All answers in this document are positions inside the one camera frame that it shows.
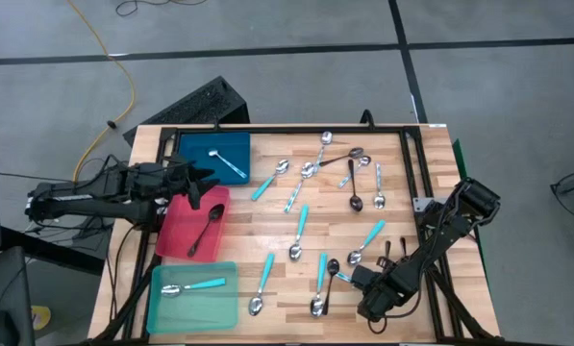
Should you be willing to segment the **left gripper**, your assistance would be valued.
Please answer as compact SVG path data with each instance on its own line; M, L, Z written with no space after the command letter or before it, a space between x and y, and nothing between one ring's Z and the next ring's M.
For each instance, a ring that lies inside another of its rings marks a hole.
M170 200L178 194L186 195L191 208L199 210L202 197L219 184L218 179L203 180L209 178L214 170L195 169L195 161L186 161L179 157L167 157L165 161L167 166L164 168L162 198ZM194 181L194 172L199 180Z

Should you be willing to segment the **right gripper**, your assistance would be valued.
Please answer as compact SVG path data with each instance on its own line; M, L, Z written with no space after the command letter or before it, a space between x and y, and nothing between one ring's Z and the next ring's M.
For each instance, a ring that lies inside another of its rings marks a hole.
M352 273L352 285L362 292L357 313L373 322L379 322L386 312L402 307L414 295L414 270L393 268L375 272L357 265Z

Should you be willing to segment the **blue plastic bin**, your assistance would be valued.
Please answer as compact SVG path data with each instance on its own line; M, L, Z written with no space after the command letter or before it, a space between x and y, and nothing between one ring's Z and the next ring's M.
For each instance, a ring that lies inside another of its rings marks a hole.
M210 157L210 149L247 174L242 179L220 159ZM185 134L180 137L178 155L187 161L195 161L196 168L213 169L210 179L218 179L220 185L247 185L250 180L251 144L248 133Z

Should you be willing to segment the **pink plastic bin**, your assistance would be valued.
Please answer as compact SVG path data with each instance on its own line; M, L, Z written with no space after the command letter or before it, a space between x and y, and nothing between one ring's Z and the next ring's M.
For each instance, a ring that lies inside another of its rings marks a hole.
M204 230L210 210L220 204L225 207L222 217L210 224L195 255L189 257L188 250ZM167 208L157 240L156 253L179 260L216 261L229 205L230 190L224 186L215 186L207 192L201 198L199 210L191 208L187 197L175 196Z

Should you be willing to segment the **teal translucent plastic bin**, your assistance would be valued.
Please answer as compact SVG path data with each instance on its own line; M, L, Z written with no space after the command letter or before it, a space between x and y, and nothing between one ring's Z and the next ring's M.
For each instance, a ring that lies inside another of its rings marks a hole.
M184 291L177 297L161 295L167 284L195 284L225 278L220 287ZM238 322L238 272L232 261L195 265L159 265L152 272L146 331L182 334L229 330Z

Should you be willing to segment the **black floor beam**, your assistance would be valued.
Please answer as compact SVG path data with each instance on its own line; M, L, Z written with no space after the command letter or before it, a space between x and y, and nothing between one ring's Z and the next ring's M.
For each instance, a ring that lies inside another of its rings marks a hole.
M3 226L0 229L1 251L21 247L27 257L35 260L50 262L95 276L101 276L103 273L104 261L102 259Z

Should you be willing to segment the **yellow floor marker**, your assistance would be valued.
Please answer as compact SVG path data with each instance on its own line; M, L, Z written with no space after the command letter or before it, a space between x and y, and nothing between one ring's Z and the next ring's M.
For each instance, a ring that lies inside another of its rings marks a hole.
M31 317L33 329L37 332L43 330L50 323L52 312L46 306L31 306Z

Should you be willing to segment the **black desk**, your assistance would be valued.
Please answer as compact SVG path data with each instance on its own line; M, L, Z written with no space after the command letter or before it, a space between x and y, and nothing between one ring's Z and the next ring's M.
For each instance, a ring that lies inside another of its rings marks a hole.
M20 247L0 253L0 310L10 313L16 322L19 346L35 346L25 254Z

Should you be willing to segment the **black computer mouse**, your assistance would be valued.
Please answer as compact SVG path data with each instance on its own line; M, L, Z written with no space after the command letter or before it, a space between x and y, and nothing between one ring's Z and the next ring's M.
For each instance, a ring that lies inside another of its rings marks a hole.
M7 311L0 310L0 346L19 346L19 328Z

